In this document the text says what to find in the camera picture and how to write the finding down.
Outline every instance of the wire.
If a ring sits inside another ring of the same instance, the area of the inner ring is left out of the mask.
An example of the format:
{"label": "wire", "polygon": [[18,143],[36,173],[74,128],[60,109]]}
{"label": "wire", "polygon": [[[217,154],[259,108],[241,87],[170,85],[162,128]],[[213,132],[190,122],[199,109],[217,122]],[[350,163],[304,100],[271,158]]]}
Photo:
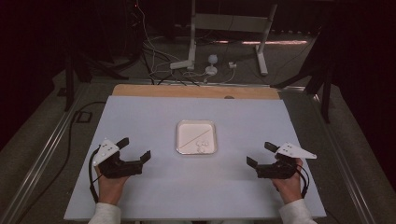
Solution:
{"label": "wire", "polygon": [[280,70],[282,70],[286,65],[288,65],[288,63],[292,62],[294,59],[300,57],[300,55],[302,55],[303,52],[304,52],[309,46],[311,46],[311,44],[312,44],[313,42],[314,42],[314,41],[311,40],[311,42],[309,42],[309,44],[307,44],[307,45],[305,46],[305,48],[303,48],[303,50],[300,51],[300,53],[298,53],[296,56],[292,57],[291,59],[289,59],[288,61],[286,61],[285,63],[283,63],[283,65],[280,66],[280,67],[276,70],[275,78],[274,78],[274,80],[272,80],[271,82],[269,82],[269,84],[274,84],[274,82],[277,80],[277,75],[279,74]]}
{"label": "wire", "polygon": [[333,215],[329,210],[327,210],[326,208],[324,208],[324,210],[326,211],[326,213],[328,213],[332,218],[334,218],[334,220],[338,223],[341,224],[340,220],[338,220],[338,218]]}
{"label": "wire", "polygon": [[186,84],[186,83],[184,83],[182,80],[179,80],[177,77],[175,77],[175,74],[173,73],[173,70],[171,71],[171,75],[172,75],[172,77],[174,77],[174,78],[175,78],[175,80],[176,80],[176,81],[178,81],[178,82],[180,82],[181,84],[183,84],[183,85],[187,86],[187,84]]}
{"label": "wire", "polygon": [[151,85],[155,85],[154,78],[152,78],[152,76],[150,75],[151,71],[149,70],[149,64],[146,59],[145,52],[142,53],[142,57],[143,57],[143,61],[145,62],[146,68],[148,69],[148,76],[149,76],[149,79],[151,80]]}
{"label": "wire", "polygon": [[167,77],[164,77],[163,79],[161,79],[161,80],[158,82],[157,85],[160,85],[161,83],[163,83],[166,79],[168,79],[168,78],[171,77],[171,76],[172,76],[172,74],[169,75],[169,76],[167,76]]}
{"label": "wire", "polygon": [[303,176],[303,174],[302,174],[299,170],[297,170],[297,169],[296,169],[296,172],[297,172],[297,174],[301,177],[301,179],[302,179],[303,182],[304,182],[304,186],[303,186],[303,190],[302,190],[302,192],[301,192],[301,196],[302,196],[303,198],[305,198],[305,194],[308,192],[309,176],[307,177],[307,179],[308,179],[308,184],[306,184],[306,179],[305,179],[305,177]]}
{"label": "wire", "polygon": [[233,76],[230,79],[228,79],[227,81],[224,81],[224,82],[220,82],[219,84],[225,84],[225,83],[233,80],[233,77],[235,77],[235,70],[236,70],[236,68],[233,69]]}
{"label": "wire", "polygon": [[88,163],[88,176],[89,176],[89,178],[90,178],[90,191],[91,191],[93,200],[94,200],[96,203],[98,203],[99,197],[98,197],[98,194],[96,193],[94,183],[95,183],[95,181],[98,180],[102,175],[99,175],[99,177],[97,177],[95,180],[92,180],[92,161],[93,161],[94,156],[98,153],[99,148],[97,148],[97,149],[91,154],[90,162]]}
{"label": "wire", "polygon": [[52,180],[48,183],[48,185],[41,191],[40,194],[28,205],[25,209],[25,211],[21,214],[21,216],[18,218],[16,223],[21,223],[23,221],[23,218],[29,213],[29,211],[32,209],[32,207],[38,202],[38,200],[46,193],[46,191],[52,186],[52,184],[55,182],[55,180],[58,179],[59,175],[61,172],[64,170],[64,167],[68,163],[70,159],[70,153],[71,153],[71,141],[72,141],[72,129],[73,129],[73,122],[75,121],[77,115],[82,112],[82,110],[90,105],[94,104],[105,104],[106,102],[92,102],[90,104],[84,105],[81,109],[77,110],[73,118],[70,120],[70,126],[69,126],[69,136],[68,136],[68,146],[67,146],[67,154],[66,158],[64,159],[64,163],[61,167],[61,169],[58,171],[58,173],[55,175],[55,177],[52,178]]}
{"label": "wire", "polygon": [[125,41],[124,41],[124,49],[122,50],[122,54],[124,55],[125,51],[126,51],[126,46],[127,46],[127,42],[128,42],[128,12],[127,12],[127,6],[126,6],[126,2],[125,0],[122,0],[122,4],[124,7],[124,15],[125,15]]}
{"label": "wire", "polygon": [[240,60],[240,61],[237,60],[237,61],[235,61],[235,63],[236,63],[236,62],[244,63],[244,64],[247,66],[247,68],[250,69],[251,74],[253,74],[254,77],[256,77],[258,80],[260,80],[262,83],[267,84],[267,82],[265,82],[264,80],[262,80],[262,78],[265,78],[265,77],[260,77],[259,75],[257,75],[257,74],[256,74],[257,71],[253,70],[253,68],[250,67],[250,64],[248,64],[248,63],[245,62],[244,60]]}
{"label": "wire", "polygon": [[309,175],[308,175],[308,172],[304,169],[303,166],[301,166],[301,165],[299,165],[299,164],[297,164],[297,166],[300,167],[300,168],[304,171],[304,173],[306,174],[307,179],[308,179],[308,185],[307,185],[307,186],[309,187]]}
{"label": "wire", "polygon": [[[233,18],[232,18],[232,20],[231,20],[230,26],[228,27],[227,31],[230,31],[230,29],[231,29],[232,26],[233,26]],[[225,49],[225,52],[223,53],[223,57],[222,57],[221,64],[220,64],[221,67],[222,67],[223,64],[224,64],[225,57],[226,57],[226,55],[227,55],[228,47],[229,47],[229,46],[230,46],[230,43],[227,42],[227,48]]]}
{"label": "wire", "polygon": [[[143,47],[143,51],[145,52],[145,53],[147,53],[147,54],[149,54],[149,55],[153,55],[151,52],[152,52],[152,50],[151,49],[147,49],[147,48],[145,48],[145,47]],[[166,56],[166,55],[164,55],[164,54],[162,54],[162,53],[159,53],[159,52],[157,52],[159,55],[155,55],[155,57],[157,57],[157,58],[159,58],[159,59],[161,59],[161,60],[163,60],[163,61],[165,61],[165,62],[170,62],[171,60],[168,58],[168,56]]]}
{"label": "wire", "polygon": [[[183,77],[183,73],[177,69],[177,71],[181,74],[181,76]],[[184,77],[186,78],[189,82],[191,82],[192,84],[194,84],[195,86],[200,86],[199,84],[195,83],[194,80],[192,78],[189,77]]]}
{"label": "wire", "polygon": [[153,72],[153,68],[154,68],[154,64],[155,64],[155,53],[156,53],[156,52],[159,52],[159,53],[161,53],[161,54],[164,54],[164,55],[173,57],[173,58],[177,59],[177,61],[179,62],[180,59],[179,59],[178,57],[155,49],[154,45],[151,43],[151,41],[150,41],[150,39],[149,39],[149,35],[148,35],[147,29],[146,29],[146,15],[145,15],[145,13],[143,12],[143,10],[140,8],[140,6],[139,6],[139,1],[138,1],[138,0],[136,0],[136,6],[137,6],[137,8],[139,9],[140,13],[142,14],[142,17],[143,17],[143,29],[144,29],[144,31],[145,31],[146,39],[147,39],[147,41],[149,42],[150,46],[147,45],[145,42],[143,42],[143,44],[146,45],[149,49],[152,50],[151,72]]}

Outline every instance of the dark floor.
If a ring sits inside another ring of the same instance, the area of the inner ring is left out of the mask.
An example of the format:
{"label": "dark floor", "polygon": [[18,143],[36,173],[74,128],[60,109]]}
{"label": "dark floor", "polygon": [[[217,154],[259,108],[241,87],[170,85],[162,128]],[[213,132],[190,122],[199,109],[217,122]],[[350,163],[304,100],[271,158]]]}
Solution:
{"label": "dark floor", "polygon": [[[156,50],[166,52],[168,57],[187,59],[189,39],[179,37],[169,41],[152,36],[151,44]],[[304,35],[270,35],[265,46],[264,56],[267,61],[269,75],[259,74],[254,50],[251,46],[240,43],[209,44],[197,48],[196,68],[194,73],[202,74],[208,66],[207,57],[217,54],[219,69],[217,75],[207,79],[196,76],[193,82],[198,85],[269,85],[275,84],[297,74],[304,58],[309,52],[315,38]],[[149,65],[152,57],[146,54]],[[167,63],[161,58],[154,58],[158,73],[155,83],[170,75]],[[233,77],[227,64],[236,62]],[[176,72],[165,79],[162,84],[195,85],[185,78],[186,70]],[[142,61],[120,72],[129,77],[123,83],[149,84],[146,66]],[[304,87],[309,78],[294,83],[294,87]],[[0,215],[5,215],[7,208],[18,198],[18,188],[29,173],[37,156],[46,148],[50,160],[45,170],[32,178],[33,186],[25,191],[27,205],[32,204],[39,193],[48,185],[61,168],[67,154],[68,129],[63,124],[70,121],[70,114],[64,113],[65,99],[56,96],[64,87],[64,72],[54,79],[55,91],[41,104],[10,142],[0,152]],[[120,81],[96,74],[91,84],[78,85],[77,100],[71,111],[93,101],[105,101],[115,85]],[[313,177],[317,183],[321,200],[328,210],[327,217],[317,219],[317,223],[393,223],[396,220],[396,196],[389,182],[382,173],[373,152],[371,151],[359,125],[348,110],[339,90],[332,86],[330,124],[326,124],[318,115],[318,104],[313,96],[301,92],[302,88],[290,87],[282,91],[280,96],[290,112],[290,117],[299,138],[300,144],[307,150],[321,155],[322,160],[310,161]],[[91,123],[75,123],[71,132],[70,161],[65,166],[53,185],[42,195],[28,211],[21,223],[69,223],[63,220],[71,192],[76,183],[82,162],[85,159],[96,125],[99,121],[103,105],[87,107],[93,113]],[[265,223],[280,223],[280,220],[265,220]]]}

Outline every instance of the hand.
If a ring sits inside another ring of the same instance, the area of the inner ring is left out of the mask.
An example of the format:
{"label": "hand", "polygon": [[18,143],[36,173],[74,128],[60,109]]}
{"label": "hand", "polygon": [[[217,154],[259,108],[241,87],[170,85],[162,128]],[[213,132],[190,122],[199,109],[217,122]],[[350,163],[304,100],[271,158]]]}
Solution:
{"label": "hand", "polygon": [[[301,159],[296,159],[296,162],[299,165],[297,166],[297,169],[301,171],[300,166],[303,165],[303,161]],[[279,191],[284,204],[292,203],[303,198],[301,195],[300,175],[297,172],[289,179],[271,180]]]}
{"label": "hand", "polygon": [[[95,166],[98,176],[101,175],[99,167]],[[109,203],[117,205],[119,203],[123,187],[129,176],[110,179],[104,175],[100,176],[99,182],[99,203]]]}

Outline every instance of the white sleeve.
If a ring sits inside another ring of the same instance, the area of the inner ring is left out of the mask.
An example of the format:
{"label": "white sleeve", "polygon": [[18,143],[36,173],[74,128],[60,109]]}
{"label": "white sleeve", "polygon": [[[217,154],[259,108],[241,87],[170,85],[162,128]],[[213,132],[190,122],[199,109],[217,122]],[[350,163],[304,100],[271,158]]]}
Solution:
{"label": "white sleeve", "polygon": [[288,203],[279,209],[284,224],[314,224],[316,223],[306,208],[304,199]]}
{"label": "white sleeve", "polygon": [[97,203],[89,224],[120,224],[121,210],[112,204]]}

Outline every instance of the power adapter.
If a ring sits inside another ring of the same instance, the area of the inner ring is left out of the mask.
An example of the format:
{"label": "power adapter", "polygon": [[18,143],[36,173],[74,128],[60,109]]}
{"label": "power adapter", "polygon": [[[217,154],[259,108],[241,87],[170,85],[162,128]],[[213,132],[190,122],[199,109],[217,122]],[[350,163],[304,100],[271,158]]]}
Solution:
{"label": "power adapter", "polygon": [[236,68],[236,63],[229,62],[229,63],[228,63],[228,66],[229,66],[230,68]]}

